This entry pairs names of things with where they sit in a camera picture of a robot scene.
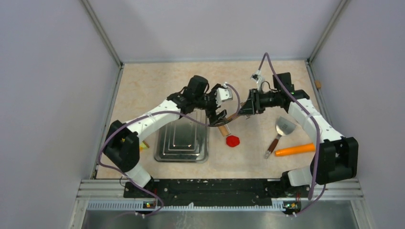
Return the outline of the orange carrot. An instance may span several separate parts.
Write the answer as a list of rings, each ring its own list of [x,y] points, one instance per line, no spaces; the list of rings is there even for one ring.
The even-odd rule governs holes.
[[[316,147],[311,144],[305,144],[300,146],[293,146],[289,148],[279,149],[275,152],[275,156],[290,156],[295,154],[307,153],[315,151]]]

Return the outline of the red dough piece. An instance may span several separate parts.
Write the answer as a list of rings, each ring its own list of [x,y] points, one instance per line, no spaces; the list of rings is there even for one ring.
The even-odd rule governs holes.
[[[236,147],[236,146],[238,146],[238,145],[240,144],[240,139],[239,139],[239,137],[234,136],[234,135],[229,135],[229,136],[227,136],[226,139],[225,139],[225,141],[226,141],[226,144],[227,144],[229,147]]]

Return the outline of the small wooden block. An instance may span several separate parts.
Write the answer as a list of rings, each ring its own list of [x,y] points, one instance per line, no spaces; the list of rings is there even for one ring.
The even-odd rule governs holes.
[[[315,84],[315,87],[316,87],[317,90],[319,90],[322,87],[322,84],[321,84],[321,82],[319,80],[315,80],[314,84]]]

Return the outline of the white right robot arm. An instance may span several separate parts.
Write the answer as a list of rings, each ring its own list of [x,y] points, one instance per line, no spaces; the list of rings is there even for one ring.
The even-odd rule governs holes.
[[[294,196],[299,186],[313,182],[325,185],[350,179],[357,174],[358,142],[354,137],[344,137],[316,110],[309,95],[295,90],[290,73],[273,76],[274,90],[263,91],[265,82],[260,71],[251,76],[257,88],[250,89],[246,102],[238,115],[261,114],[266,108],[281,107],[301,126],[312,140],[318,153],[310,165],[283,172],[280,191],[287,197]]]

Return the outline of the steel rectangular tray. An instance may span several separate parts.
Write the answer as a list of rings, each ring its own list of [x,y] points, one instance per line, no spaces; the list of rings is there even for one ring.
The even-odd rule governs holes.
[[[208,159],[209,127],[205,112],[196,110],[185,117],[160,128],[154,159],[158,162],[204,163]]]

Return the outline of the aluminium frame rail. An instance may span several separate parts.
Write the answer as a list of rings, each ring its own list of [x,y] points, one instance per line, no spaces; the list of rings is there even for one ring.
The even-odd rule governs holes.
[[[83,180],[71,229],[374,229],[360,182],[282,191],[276,179]]]

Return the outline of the colourful toy block stack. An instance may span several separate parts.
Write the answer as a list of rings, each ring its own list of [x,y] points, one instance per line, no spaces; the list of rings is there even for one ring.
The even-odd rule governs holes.
[[[139,144],[140,151],[149,149],[149,148],[150,148],[150,146],[147,142],[145,142],[145,141],[140,142],[140,144]]]

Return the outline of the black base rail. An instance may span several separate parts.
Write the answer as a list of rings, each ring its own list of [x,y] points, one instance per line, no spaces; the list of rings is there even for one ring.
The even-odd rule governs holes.
[[[166,207],[247,207],[270,206],[274,198],[308,196],[309,185],[293,187],[284,181],[268,179],[155,179],[144,191],[130,182],[125,183],[125,198],[151,198],[163,200]]]

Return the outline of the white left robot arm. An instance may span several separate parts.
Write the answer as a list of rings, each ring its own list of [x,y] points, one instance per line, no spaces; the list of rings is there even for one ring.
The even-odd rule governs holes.
[[[161,104],[142,116],[130,121],[114,121],[108,130],[101,152],[115,165],[117,170],[135,183],[135,191],[141,197],[153,192],[151,175],[139,163],[139,145],[161,127],[186,117],[194,110],[205,111],[209,127],[226,123],[227,111],[217,112],[222,103],[233,99],[229,84],[209,87],[208,80],[193,76],[188,85],[179,92],[170,94]]]

